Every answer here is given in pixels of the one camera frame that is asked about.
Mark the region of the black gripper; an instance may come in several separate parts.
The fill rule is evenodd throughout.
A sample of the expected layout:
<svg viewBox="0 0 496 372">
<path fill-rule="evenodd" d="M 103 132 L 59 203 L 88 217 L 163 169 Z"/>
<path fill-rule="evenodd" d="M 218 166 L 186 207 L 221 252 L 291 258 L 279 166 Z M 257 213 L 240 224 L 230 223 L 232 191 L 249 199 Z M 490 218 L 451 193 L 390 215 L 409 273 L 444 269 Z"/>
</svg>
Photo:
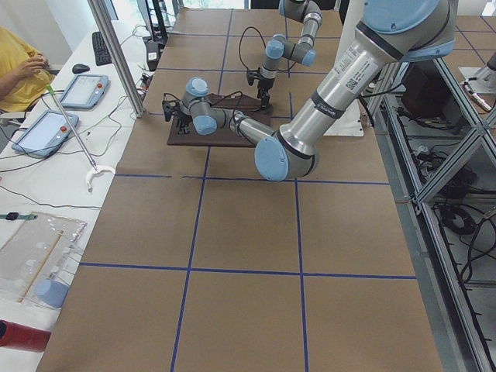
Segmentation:
<svg viewBox="0 0 496 372">
<path fill-rule="evenodd" d="M 181 101 L 179 99 L 162 101 L 162 109 L 164 112 L 164 119 L 166 122 L 170 122 L 172 118 L 176 119 L 176 129 L 178 135 L 190 134 L 190 122 L 191 117 L 183 112 L 181 108 Z"/>
<path fill-rule="evenodd" d="M 265 68 L 248 70 L 246 79 L 249 86 L 253 86 L 254 81 L 258 81 L 257 97 L 260 99 L 260 108 L 266 109 L 270 101 L 269 90 L 272 89 L 275 81 L 275 71 L 269 71 Z"/>
</svg>

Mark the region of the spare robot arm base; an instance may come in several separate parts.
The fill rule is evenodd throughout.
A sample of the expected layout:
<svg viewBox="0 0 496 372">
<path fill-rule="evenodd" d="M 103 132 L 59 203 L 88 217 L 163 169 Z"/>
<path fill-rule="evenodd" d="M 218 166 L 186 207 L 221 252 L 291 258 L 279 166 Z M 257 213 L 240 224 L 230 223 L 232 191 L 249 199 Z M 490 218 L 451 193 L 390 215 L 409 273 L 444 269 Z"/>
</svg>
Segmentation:
<svg viewBox="0 0 496 372">
<path fill-rule="evenodd" d="M 459 71 L 470 93 L 495 94 L 495 53 L 483 67 L 459 67 Z"/>
</svg>

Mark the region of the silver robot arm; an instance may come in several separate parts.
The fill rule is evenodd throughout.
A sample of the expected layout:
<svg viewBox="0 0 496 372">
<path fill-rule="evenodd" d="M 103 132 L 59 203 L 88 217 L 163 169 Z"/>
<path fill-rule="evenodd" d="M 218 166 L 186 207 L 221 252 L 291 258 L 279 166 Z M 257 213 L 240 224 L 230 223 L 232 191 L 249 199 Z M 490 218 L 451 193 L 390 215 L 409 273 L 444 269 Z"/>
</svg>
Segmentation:
<svg viewBox="0 0 496 372">
<path fill-rule="evenodd" d="M 316 52 L 315 37 L 322 25 L 322 13 L 314 1 L 279 1 L 279 13 L 285 18 L 292 19 L 303 25 L 300 38 L 294 43 L 282 34 L 274 34 L 265 46 L 264 60 L 257 70 L 248 70 L 246 78 L 249 85 L 257 84 L 257 97 L 260 108 L 269 106 L 270 94 L 279 71 L 282 58 L 304 66 L 312 66 Z"/>
<path fill-rule="evenodd" d="M 386 64 L 444 57 L 455 43 L 456 1 L 366 1 L 348 49 L 298 114 L 278 130 L 241 111 L 216 108 L 208 83 L 193 77 L 180 99 L 162 102 L 165 119 L 192 122 L 197 134 L 230 128 L 255 145 L 255 164 L 269 181 L 304 177 L 316 167 L 316 142 Z"/>
</svg>

